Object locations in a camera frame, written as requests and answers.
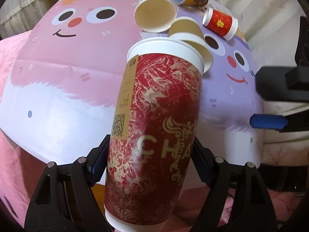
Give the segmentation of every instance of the cup label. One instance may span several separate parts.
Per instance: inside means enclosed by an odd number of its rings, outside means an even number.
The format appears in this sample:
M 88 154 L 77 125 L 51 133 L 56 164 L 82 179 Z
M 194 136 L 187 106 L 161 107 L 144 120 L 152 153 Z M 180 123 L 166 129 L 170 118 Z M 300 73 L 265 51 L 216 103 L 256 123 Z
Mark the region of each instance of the cup label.
M 184 181 L 202 77 L 191 63 L 167 54 L 140 55 L 134 65 L 134 76 L 126 71 L 123 79 L 126 84 L 130 74 L 134 81 L 128 135 L 111 137 L 104 204 L 124 222 L 154 225 L 171 216 Z M 121 119 L 114 124 L 124 128 Z
M 231 29 L 233 18 L 221 11 L 214 10 L 207 28 L 224 37 Z

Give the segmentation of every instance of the cartoon nose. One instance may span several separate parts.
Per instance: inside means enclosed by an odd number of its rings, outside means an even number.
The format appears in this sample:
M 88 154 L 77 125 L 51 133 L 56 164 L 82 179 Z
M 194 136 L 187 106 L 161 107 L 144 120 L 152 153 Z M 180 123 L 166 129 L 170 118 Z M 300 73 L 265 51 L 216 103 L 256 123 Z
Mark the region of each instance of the cartoon nose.
M 70 28 L 75 27 L 75 26 L 79 25 L 81 23 L 81 21 L 82 21 L 82 19 L 80 17 L 74 18 L 68 23 L 68 27 L 70 27 Z
M 230 55 L 228 56 L 228 62 L 230 64 L 230 66 L 232 66 L 233 68 L 236 68 L 237 64 L 236 64 L 235 60 Z

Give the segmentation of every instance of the pink blanket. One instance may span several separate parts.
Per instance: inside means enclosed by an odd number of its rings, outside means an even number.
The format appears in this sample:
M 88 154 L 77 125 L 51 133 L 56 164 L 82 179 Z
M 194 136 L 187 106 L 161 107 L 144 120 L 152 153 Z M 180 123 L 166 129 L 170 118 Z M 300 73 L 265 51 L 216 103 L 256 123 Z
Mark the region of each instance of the pink blanket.
M 8 74 L 30 35 L 29 32 L 0 41 L 0 99 Z M 21 226 L 27 213 L 29 201 L 45 164 L 20 147 L 12 148 L 0 132 L 0 198 Z M 164 232 L 187 232 L 194 224 L 208 195 L 208 188 L 187 190 L 180 198 L 172 218 Z M 277 219 L 286 221 L 299 204 L 300 198 L 293 193 L 269 191 Z M 227 223 L 233 199 L 228 197 L 219 225 Z

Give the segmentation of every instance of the red small paper cup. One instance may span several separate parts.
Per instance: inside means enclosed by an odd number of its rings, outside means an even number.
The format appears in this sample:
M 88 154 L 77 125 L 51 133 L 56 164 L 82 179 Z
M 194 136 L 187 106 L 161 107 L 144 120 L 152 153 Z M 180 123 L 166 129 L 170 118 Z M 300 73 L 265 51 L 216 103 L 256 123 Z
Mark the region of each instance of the red small paper cup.
M 223 37 L 226 41 L 229 41 L 236 34 L 238 20 L 221 11 L 207 8 L 203 18 L 203 25 L 220 37 Z

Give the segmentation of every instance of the cartoon smile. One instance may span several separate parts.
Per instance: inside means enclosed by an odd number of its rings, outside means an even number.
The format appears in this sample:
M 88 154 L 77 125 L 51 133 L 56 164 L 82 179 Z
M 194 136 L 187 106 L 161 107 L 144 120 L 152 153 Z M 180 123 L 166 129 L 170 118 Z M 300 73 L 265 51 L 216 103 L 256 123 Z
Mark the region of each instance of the cartoon smile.
M 59 31 L 61 31 L 61 30 L 58 30 L 55 34 L 53 34 L 53 36 L 54 35 L 60 36 L 60 37 L 73 37 L 73 36 L 76 36 L 76 34 L 74 34 L 74 35 L 62 35 L 62 34 L 59 34 Z
M 233 81 L 235 81 L 235 82 L 237 82 L 237 83 L 246 83 L 246 84 L 248 84 L 244 77 L 243 77 L 243 79 L 239 80 L 239 79 L 233 78 L 233 77 L 232 77 L 231 75 L 229 75 L 229 74 L 227 74 L 227 76 L 228 76 L 231 80 L 233 80 Z

